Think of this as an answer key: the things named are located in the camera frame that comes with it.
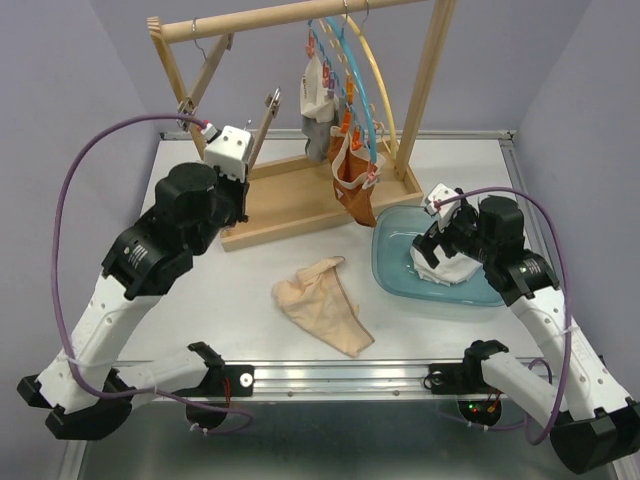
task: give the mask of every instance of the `black clamp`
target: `black clamp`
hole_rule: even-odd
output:
[[[424,379],[425,388],[434,395],[470,395],[489,393],[482,377],[483,360],[509,349],[497,340],[476,340],[464,351],[462,362],[432,363]]]
[[[18,393],[31,407],[50,409],[45,425],[58,440],[102,440],[115,432],[131,414],[131,397],[100,399],[94,405],[70,414],[64,408],[52,407],[40,394],[37,375],[24,377],[18,384]],[[106,393],[132,390],[111,369],[102,389]]]
[[[192,343],[188,348],[202,357],[209,371],[200,385],[195,388],[179,390],[176,395],[220,398],[224,398],[227,394],[236,398],[253,395],[255,373],[253,365],[226,365],[222,357],[204,342]],[[225,384],[228,385],[229,392],[225,391]],[[219,402],[204,403],[215,407],[228,407],[227,404]],[[208,430],[218,427],[227,418],[225,412],[212,412],[191,405],[186,406],[185,415],[190,423]]]

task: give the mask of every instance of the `metal hook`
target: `metal hook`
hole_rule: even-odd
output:
[[[193,32],[193,34],[195,35],[197,29],[196,29],[196,20],[198,19],[198,17],[193,19],[193,22],[191,22],[191,31]],[[204,58],[204,61],[207,61],[207,53],[204,51],[204,48],[202,48],[200,45],[198,45],[198,40],[196,40],[195,38],[193,39],[193,43],[196,44],[196,47],[198,48],[198,50],[200,50],[202,52],[202,57]]]
[[[364,22],[366,22],[368,19],[369,19],[369,0],[367,0],[367,16],[364,17],[364,20],[360,24],[360,34],[361,35],[362,35],[362,32],[364,32]]]
[[[342,38],[344,38],[344,27],[347,24],[347,20],[349,18],[349,5],[347,4],[347,0],[342,0],[342,3],[344,3],[344,22],[342,22],[342,31],[340,35],[342,36]]]

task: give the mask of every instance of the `orange clothespin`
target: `orange clothespin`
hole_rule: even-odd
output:
[[[316,53],[316,39],[313,38],[313,29],[309,29],[309,38],[307,40],[307,46],[304,47],[307,52],[307,57],[312,58]]]
[[[329,64],[327,63],[327,61],[324,61],[324,64],[322,65],[322,86],[324,88],[327,88],[329,86],[329,75],[330,75],[330,70],[329,70]]]
[[[344,111],[344,117],[342,117],[342,126],[340,127],[340,133],[345,134],[351,127],[351,107],[347,106]]]
[[[364,144],[360,141],[361,130],[362,128],[360,128],[360,125],[356,125],[353,129],[353,138],[351,139],[351,150],[353,151],[356,151],[364,146]]]
[[[351,105],[353,103],[353,81],[351,75],[347,75],[347,103]]]

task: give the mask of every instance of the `wooden dowel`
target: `wooden dowel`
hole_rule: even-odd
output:
[[[425,0],[347,0],[348,13],[362,12],[393,5],[405,5]],[[310,0],[275,7],[260,8],[246,12],[229,13],[217,17],[199,18],[193,31],[192,20],[164,25],[164,40],[167,43],[213,37],[227,33],[255,30],[257,28],[285,25],[315,18],[330,17],[345,13],[343,0]]]
[[[444,42],[447,38],[449,25],[456,6],[456,0],[436,0],[431,14],[431,22],[429,23],[429,31],[425,40],[420,64],[418,66],[418,74],[413,85],[413,93],[409,101],[409,111],[404,122],[402,130],[402,139],[400,140],[400,148],[396,161],[396,175],[402,180],[407,172],[413,145],[418,134],[418,128],[424,115],[424,109],[429,98],[431,85],[435,78],[440,62],[440,56],[444,48]]]
[[[153,40],[153,44],[158,51],[158,56],[160,57],[164,71],[169,79],[169,83],[171,84],[171,90],[173,90],[176,100],[180,103],[186,98],[187,91],[184,87],[184,82],[182,81],[182,76],[180,75],[180,70],[176,64],[176,59],[173,56],[171,47],[164,40],[163,25],[160,23],[158,17],[151,17],[147,19],[147,27],[151,35],[151,40]],[[198,131],[198,127],[193,123],[189,124],[189,133],[191,133],[191,138],[196,145],[200,158],[204,158],[205,141],[202,134]]]
[[[176,64],[176,59],[173,56],[171,47],[164,38],[164,26],[160,23],[158,17],[151,17],[147,19],[147,28],[149,29],[151,40],[153,40],[153,44],[158,51],[158,56],[160,57],[164,71],[167,73],[167,78],[169,78],[171,90],[173,90],[176,100],[180,103],[187,96],[187,91],[184,88],[184,82],[182,81],[182,76],[180,75],[180,70],[178,70],[178,65]]]
[[[258,155],[260,154],[260,149],[262,148],[264,139],[267,137],[267,132],[269,131],[271,120],[273,120],[273,112],[270,108],[267,108],[267,111],[264,113],[264,117],[262,117],[260,128],[256,132],[253,140],[253,149],[251,150],[251,154],[249,155],[249,171],[251,171],[256,163],[256,160],[258,160]]]
[[[213,47],[211,47],[211,50],[209,50],[207,61],[202,64],[202,67],[200,67],[196,83],[193,84],[193,88],[189,94],[189,98],[191,98],[194,105],[198,106],[200,104],[200,100],[202,100],[202,96],[209,86],[209,83],[213,78],[213,74],[216,73],[216,69],[220,64],[220,60],[222,60],[224,52],[231,49],[232,42],[233,34],[223,35],[218,39]]]

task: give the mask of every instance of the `beige fabric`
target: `beige fabric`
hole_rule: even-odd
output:
[[[336,350],[357,357],[374,340],[358,321],[358,309],[349,302],[336,266],[344,257],[330,257],[298,270],[296,280],[273,286],[278,307],[293,323]]]

